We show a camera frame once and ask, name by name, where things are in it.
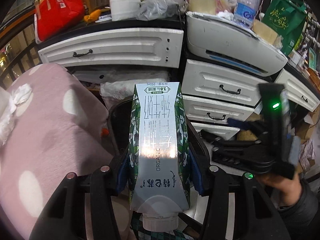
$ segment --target white polka dot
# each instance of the white polka dot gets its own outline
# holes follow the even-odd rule
[[[116,201],[112,201],[112,207],[119,232],[123,232],[129,224],[129,212],[126,207]]]
[[[43,64],[33,67],[29,72],[29,76],[32,75],[34,72],[36,72],[42,65]]]
[[[75,122],[77,125],[88,125],[88,117],[81,107],[76,92],[73,89],[69,89],[63,97],[63,110],[67,113],[75,116]]]
[[[21,116],[27,110],[27,108],[29,107],[32,99],[33,99],[33,93],[31,93],[29,99],[26,102],[20,104],[17,107],[16,116]]]
[[[43,209],[43,195],[40,184],[31,171],[24,171],[19,178],[19,196],[29,214],[37,218]]]

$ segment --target sleeve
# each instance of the sleeve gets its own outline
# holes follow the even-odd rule
[[[308,183],[305,180],[300,182],[302,193],[298,202],[293,206],[279,210],[292,240],[297,239],[307,229],[319,206],[319,201]]]

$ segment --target human hand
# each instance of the human hand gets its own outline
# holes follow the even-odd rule
[[[293,180],[273,173],[259,175],[256,178],[266,186],[280,190],[281,200],[285,206],[292,206],[300,199],[302,186],[297,173],[295,173]]]

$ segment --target white printer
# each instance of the white printer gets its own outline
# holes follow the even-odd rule
[[[287,57],[251,30],[217,16],[187,12],[188,49],[259,76],[270,76],[287,64]]]

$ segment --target white tissue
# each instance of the white tissue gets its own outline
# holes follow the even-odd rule
[[[19,105],[27,101],[32,93],[32,89],[29,84],[24,84],[18,87],[17,90],[12,92],[12,99],[15,105]]]
[[[13,113],[17,106],[27,101],[32,89],[28,84],[18,87],[16,91],[9,92],[0,87],[0,147],[3,146],[14,128]]]

